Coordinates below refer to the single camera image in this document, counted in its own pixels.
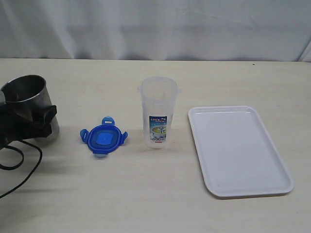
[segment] white curtain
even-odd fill
[[[0,57],[311,61],[311,0],[0,0]]]

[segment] black cable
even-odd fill
[[[28,174],[28,176],[19,185],[17,185],[16,187],[12,188],[10,191],[2,194],[0,196],[0,199],[4,198],[5,196],[9,195],[10,193],[13,193],[15,190],[17,190],[23,184],[25,184],[28,181],[28,179],[31,177],[31,175],[35,172],[35,170],[38,168],[39,164],[41,163],[42,155],[43,155],[42,150],[39,147],[37,147],[37,146],[35,146],[35,145],[33,145],[33,144],[29,143],[29,142],[26,142],[26,141],[23,141],[23,140],[20,140],[20,142],[24,143],[24,144],[26,144],[26,145],[28,145],[30,147],[33,147],[33,148],[37,149],[39,151],[39,153],[40,153],[39,160],[38,160],[37,164],[34,166],[34,168],[31,170],[31,172]],[[11,149],[11,150],[15,150],[15,151],[17,151],[18,153],[21,154],[21,156],[23,157],[22,161],[18,165],[15,165],[15,166],[19,167],[23,163],[23,161],[24,161],[24,153],[21,150],[15,148],[15,147],[6,146],[6,148]]]

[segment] cup label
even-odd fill
[[[149,116],[150,140],[162,143],[166,140],[167,116]]]

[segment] power cord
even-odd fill
[[[20,140],[20,142],[21,142],[21,143],[24,143],[24,144],[26,144],[26,145],[28,145],[28,146],[30,146],[30,147],[33,147],[33,148],[37,149],[37,150],[39,151],[39,153],[40,153],[39,160],[38,160],[37,164],[34,166],[34,168],[31,170],[31,172],[28,174],[28,176],[27,176],[19,185],[17,185],[16,187],[12,188],[10,191],[8,191],[8,192],[2,194],[2,195],[0,196],[0,199],[1,199],[1,198],[4,198],[5,196],[9,195],[10,193],[13,193],[15,190],[17,190],[17,189],[20,188],[23,184],[25,184],[25,183],[28,181],[28,179],[31,177],[31,175],[35,172],[35,170],[38,168],[39,164],[41,163],[42,155],[43,155],[42,150],[41,150],[39,147],[37,147],[37,146],[35,146],[35,145],[33,145],[33,144],[29,143],[29,142],[26,142],[26,141],[23,141],[23,140]],[[17,165],[15,165],[15,166],[4,166],[4,165],[0,164],[0,169],[3,169],[3,170],[14,170],[14,169],[20,167],[20,166],[23,164],[23,162],[24,162],[24,153],[23,153],[20,149],[18,149],[18,148],[16,148],[16,147],[5,146],[5,148],[10,149],[10,150],[15,150],[16,152],[18,152],[18,153],[21,155],[22,159],[21,159],[21,161],[20,161]]]

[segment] clear plastic cup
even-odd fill
[[[144,140],[150,148],[167,146],[176,97],[179,92],[174,80],[150,77],[138,88],[141,94]]]

